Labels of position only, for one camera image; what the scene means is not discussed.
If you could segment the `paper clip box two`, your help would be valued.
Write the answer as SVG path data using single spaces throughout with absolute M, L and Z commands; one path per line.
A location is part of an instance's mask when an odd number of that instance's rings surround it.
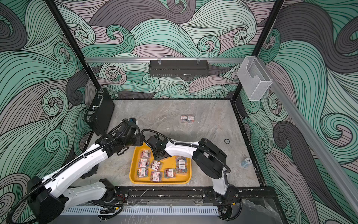
M 141 159 L 150 159 L 152 155 L 152 151 L 151 150 L 142 150 L 140 152 L 140 157 Z

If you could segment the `paper clip box three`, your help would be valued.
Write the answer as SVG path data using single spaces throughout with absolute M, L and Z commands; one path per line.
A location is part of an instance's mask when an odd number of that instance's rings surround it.
M 188 116 L 187 115 L 181 115 L 180 120 L 181 120 L 181 122 L 188 122 Z

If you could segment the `paper clip box one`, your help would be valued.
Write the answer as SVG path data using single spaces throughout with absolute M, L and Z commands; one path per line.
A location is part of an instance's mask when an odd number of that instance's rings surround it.
M 190 123 L 195 122 L 195 116 L 194 115 L 188 115 L 187 118 L 188 118 L 188 122 L 190 122 Z

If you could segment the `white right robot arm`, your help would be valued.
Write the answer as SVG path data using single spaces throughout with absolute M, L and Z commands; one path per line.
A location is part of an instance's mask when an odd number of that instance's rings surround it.
M 231 172 L 226 162 L 227 155 L 209 139 L 202 138 L 197 142 L 177 141 L 160 132 L 144 129 L 141 131 L 141 140 L 152 150 L 157 161 L 173 156 L 192 159 L 212 179 L 214 192 L 221 196 L 227 194 L 227 174 Z

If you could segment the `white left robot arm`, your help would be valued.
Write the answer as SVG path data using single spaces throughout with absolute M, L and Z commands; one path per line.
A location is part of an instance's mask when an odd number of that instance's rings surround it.
M 77 158 L 44 178 L 35 177 L 28 183 L 27 194 L 12 207 L 7 224 L 15 223 L 15 212 L 28 205 L 35 218 L 29 223 L 48 224 L 64 210 L 85 202 L 103 207 L 118 207 L 117 190 L 107 179 L 94 184 L 71 188 L 71 184 L 112 155 L 122 155 L 129 147 L 141 145 L 140 128 L 135 118 L 121 123 Z

